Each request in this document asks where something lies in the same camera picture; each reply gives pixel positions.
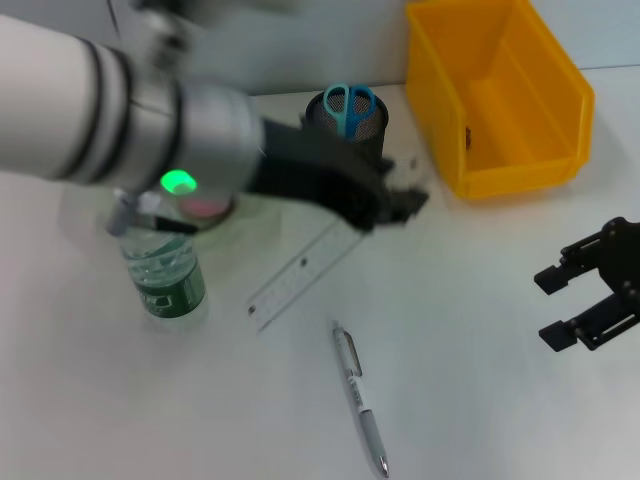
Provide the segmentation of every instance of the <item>yellow plastic storage bin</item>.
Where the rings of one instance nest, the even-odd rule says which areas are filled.
[[[407,6],[407,97],[463,198],[560,185],[591,148],[594,94],[526,0]]]

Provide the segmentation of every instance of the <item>pen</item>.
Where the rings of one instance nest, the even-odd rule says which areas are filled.
[[[373,416],[371,407],[364,395],[361,378],[362,367],[360,366],[360,360],[358,359],[358,353],[356,352],[353,338],[345,332],[344,328],[334,322],[333,339],[335,340],[336,347],[338,348],[340,363],[342,364],[342,369],[347,377],[351,397],[358,409],[358,419],[360,420],[362,433],[364,434],[364,438],[367,442],[367,447],[369,448],[369,453],[371,454],[373,463],[385,478],[389,478],[387,453],[384,450],[384,445],[382,445],[382,438],[380,438],[380,432],[378,432],[376,419]]]

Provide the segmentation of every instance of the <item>clear ruler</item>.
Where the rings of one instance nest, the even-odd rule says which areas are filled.
[[[249,318],[264,329],[363,238],[342,220],[331,224],[249,298]]]

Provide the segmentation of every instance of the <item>black mesh pen holder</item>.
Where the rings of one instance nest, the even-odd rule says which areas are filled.
[[[375,111],[358,124],[355,137],[352,140],[345,141],[358,145],[370,160],[377,163],[382,159],[384,133],[389,124],[389,111],[382,100],[378,97],[375,98]],[[371,100],[366,94],[358,92],[354,107],[355,112],[357,114],[367,112],[370,102]],[[335,94],[330,95],[328,103],[335,111],[342,111],[344,107],[344,92],[338,90]],[[302,124],[326,128],[338,135],[336,120],[324,108],[324,92],[316,95],[309,102]]]

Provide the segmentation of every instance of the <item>pen tip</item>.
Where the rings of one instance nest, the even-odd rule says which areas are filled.
[[[382,457],[378,460],[380,461],[380,471],[382,475],[384,475],[384,478],[389,478],[389,465],[387,465],[387,461]]]

